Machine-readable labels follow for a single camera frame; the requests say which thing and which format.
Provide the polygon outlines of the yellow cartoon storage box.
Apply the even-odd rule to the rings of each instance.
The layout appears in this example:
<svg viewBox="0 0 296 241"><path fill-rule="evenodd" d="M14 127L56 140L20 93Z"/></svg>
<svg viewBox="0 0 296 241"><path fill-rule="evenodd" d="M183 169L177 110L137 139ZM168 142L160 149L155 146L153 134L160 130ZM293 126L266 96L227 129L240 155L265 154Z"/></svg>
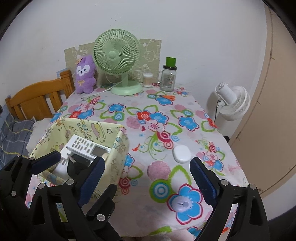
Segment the yellow cartoon storage box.
<svg viewBox="0 0 296 241"><path fill-rule="evenodd" d="M118 185L134 162L128 162L129 140L124 126L76 118L52 121L30 156L37 159L53 151L61 153L67 147L89 155L91 160L94 160L93 151L99 147L107 149L105 170L92 194L92 200L98 199L108 185Z"/></svg>

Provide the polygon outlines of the beige door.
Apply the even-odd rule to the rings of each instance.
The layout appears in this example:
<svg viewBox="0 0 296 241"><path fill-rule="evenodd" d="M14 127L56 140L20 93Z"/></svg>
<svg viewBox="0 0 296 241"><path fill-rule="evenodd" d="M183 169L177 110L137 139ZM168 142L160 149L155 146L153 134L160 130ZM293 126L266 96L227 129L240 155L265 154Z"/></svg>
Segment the beige door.
<svg viewBox="0 0 296 241"><path fill-rule="evenodd" d="M267 39L261 75L230 147L261 197L295 174L295 41L265 7Z"/></svg>

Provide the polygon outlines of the white 45W charger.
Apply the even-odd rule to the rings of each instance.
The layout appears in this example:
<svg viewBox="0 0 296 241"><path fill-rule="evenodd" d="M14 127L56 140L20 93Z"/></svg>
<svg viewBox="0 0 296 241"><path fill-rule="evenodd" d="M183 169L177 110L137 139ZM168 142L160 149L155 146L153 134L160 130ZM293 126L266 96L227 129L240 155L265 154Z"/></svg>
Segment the white 45W charger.
<svg viewBox="0 0 296 241"><path fill-rule="evenodd" d="M68 147L64 147L62 149L62 151L60 152L61 159L52 172L55 176L60 177L64 180L70 179L70 176L67 172L67 168L69 162L76 162L76 160L73 157L73 154L73 150Z"/></svg>

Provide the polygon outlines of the white standing fan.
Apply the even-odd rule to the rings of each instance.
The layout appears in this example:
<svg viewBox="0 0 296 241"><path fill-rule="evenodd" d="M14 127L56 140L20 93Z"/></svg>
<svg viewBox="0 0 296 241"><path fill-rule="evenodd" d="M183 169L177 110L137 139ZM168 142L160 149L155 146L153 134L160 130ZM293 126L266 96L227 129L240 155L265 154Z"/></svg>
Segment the white standing fan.
<svg viewBox="0 0 296 241"><path fill-rule="evenodd" d="M220 82L211 92L207 107L213 111L214 121L221 116L226 121L236 121L247 113L251 98L243 86L230 87Z"/></svg>

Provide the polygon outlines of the wooden chair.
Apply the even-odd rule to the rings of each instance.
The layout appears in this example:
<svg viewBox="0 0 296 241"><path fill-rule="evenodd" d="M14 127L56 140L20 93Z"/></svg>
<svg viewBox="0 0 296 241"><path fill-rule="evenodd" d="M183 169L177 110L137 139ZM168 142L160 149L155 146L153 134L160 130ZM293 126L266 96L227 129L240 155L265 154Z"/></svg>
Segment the wooden chair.
<svg viewBox="0 0 296 241"><path fill-rule="evenodd" d="M58 111L62 104L61 95L68 98L74 91L74 82L70 70L60 73L60 77L54 80L46 80L31 84L13 97L6 98L6 105L13 117L21 121L35 118L38 121L44 118L52 118L53 113L46 101L48 97L54 111Z"/></svg>

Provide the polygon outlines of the green desk fan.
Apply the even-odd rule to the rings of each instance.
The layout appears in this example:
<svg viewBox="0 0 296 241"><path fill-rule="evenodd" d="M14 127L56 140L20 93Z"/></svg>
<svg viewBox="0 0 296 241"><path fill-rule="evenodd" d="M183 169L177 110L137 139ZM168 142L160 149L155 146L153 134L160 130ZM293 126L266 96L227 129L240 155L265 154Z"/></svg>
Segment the green desk fan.
<svg viewBox="0 0 296 241"><path fill-rule="evenodd" d="M94 63L106 74L121 77L111 88L113 94L128 96L142 91L138 81L128 78L140 54L138 39L126 30L111 29L97 37L92 54Z"/></svg>

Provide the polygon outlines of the plaid blue bedding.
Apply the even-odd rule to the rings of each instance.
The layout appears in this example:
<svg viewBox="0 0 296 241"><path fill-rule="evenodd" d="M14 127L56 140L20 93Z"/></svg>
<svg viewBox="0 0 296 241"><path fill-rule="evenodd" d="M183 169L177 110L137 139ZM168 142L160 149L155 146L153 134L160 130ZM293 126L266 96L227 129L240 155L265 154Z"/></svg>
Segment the plaid blue bedding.
<svg viewBox="0 0 296 241"><path fill-rule="evenodd" d="M15 156L28 157L26 147L33 132L34 122L15 119L10 113L1 122L1 169Z"/></svg>

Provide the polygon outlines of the glass jar green lid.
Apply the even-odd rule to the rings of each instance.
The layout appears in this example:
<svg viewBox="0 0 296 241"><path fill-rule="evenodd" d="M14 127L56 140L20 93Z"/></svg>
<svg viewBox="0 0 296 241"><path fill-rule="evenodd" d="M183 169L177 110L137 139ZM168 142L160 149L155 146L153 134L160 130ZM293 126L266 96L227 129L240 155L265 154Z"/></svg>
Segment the glass jar green lid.
<svg viewBox="0 0 296 241"><path fill-rule="evenodd" d="M175 89L175 81L177 75L177 59L174 57L167 57L163 70L159 71L158 79L160 89L166 92L173 92Z"/></svg>

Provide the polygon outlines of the cotton swab container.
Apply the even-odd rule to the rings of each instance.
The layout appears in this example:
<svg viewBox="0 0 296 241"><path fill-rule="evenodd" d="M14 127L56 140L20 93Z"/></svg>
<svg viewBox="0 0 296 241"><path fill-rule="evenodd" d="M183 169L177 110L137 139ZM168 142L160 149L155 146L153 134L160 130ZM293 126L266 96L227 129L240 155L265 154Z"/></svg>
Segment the cotton swab container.
<svg viewBox="0 0 296 241"><path fill-rule="evenodd" d="M143 87L151 87L153 82L153 74L152 73L144 73L142 75L142 85Z"/></svg>

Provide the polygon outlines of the purple plush bunny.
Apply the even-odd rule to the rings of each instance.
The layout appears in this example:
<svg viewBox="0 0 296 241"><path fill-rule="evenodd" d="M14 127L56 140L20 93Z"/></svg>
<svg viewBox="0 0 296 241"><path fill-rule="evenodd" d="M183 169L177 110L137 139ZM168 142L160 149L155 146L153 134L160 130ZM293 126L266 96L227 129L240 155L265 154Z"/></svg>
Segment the purple plush bunny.
<svg viewBox="0 0 296 241"><path fill-rule="evenodd" d="M96 85L96 66L91 55L82 57L76 65L75 89L77 94L90 94Z"/></svg>

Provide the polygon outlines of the floral tablecloth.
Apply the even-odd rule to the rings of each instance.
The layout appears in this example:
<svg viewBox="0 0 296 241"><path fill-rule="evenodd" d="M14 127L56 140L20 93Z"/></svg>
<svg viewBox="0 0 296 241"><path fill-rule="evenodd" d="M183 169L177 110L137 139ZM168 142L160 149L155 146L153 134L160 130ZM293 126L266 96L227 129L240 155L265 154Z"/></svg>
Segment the floral tablecloth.
<svg viewBox="0 0 296 241"><path fill-rule="evenodd" d="M157 95L173 95L170 101ZM248 181L230 146L194 97L182 87L173 93L158 87L132 96L95 90L72 94L51 119L76 118L122 125L129 140L129 163L114 197L111 225L123 237L193 240L212 208L201 196L189 163L177 163L173 148L185 145L219 178L237 186ZM185 196L192 208L175 212L171 202Z"/></svg>

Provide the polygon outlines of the orange scissors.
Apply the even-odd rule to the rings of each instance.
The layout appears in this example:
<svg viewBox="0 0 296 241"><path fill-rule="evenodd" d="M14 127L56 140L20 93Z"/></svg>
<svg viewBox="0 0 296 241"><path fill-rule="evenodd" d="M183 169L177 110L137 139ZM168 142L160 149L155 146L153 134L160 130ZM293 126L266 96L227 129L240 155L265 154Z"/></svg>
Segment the orange scissors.
<svg viewBox="0 0 296 241"><path fill-rule="evenodd" d="M157 97L166 98L170 101L174 101L176 99L173 95L157 95Z"/></svg>

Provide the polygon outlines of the white remote control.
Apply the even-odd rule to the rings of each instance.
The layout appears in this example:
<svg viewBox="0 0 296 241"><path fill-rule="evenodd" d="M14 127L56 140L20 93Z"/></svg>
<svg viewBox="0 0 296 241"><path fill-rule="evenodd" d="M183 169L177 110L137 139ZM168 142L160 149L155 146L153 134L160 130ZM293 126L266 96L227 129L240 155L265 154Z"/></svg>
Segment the white remote control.
<svg viewBox="0 0 296 241"><path fill-rule="evenodd" d="M73 150L74 154L82 156L90 161L93 161L96 157L101 157L105 153L110 153L111 149L97 144L93 141L73 135L67 142L66 147Z"/></svg>

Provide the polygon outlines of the white earbud case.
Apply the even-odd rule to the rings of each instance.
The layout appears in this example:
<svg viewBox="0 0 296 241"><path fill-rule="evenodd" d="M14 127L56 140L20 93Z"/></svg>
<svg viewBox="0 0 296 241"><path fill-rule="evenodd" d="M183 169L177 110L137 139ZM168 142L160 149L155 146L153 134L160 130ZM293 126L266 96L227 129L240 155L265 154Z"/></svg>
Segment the white earbud case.
<svg viewBox="0 0 296 241"><path fill-rule="evenodd" d="M191 160L190 149L185 145L178 145L173 148L173 157L177 163L184 164Z"/></svg>

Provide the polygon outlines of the lavender round gadget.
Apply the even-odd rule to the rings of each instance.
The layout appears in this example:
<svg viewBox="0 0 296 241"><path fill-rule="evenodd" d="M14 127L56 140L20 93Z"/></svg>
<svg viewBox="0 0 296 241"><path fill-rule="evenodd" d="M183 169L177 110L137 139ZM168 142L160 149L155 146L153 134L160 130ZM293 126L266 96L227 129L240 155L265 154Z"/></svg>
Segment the lavender round gadget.
<svg viewBox="0 0 296 241"><path fill-rule="evenodd" d="M175 212L183 213L192 208L193 202L188 197L177 196L172 200L171 206Z"/></svg>

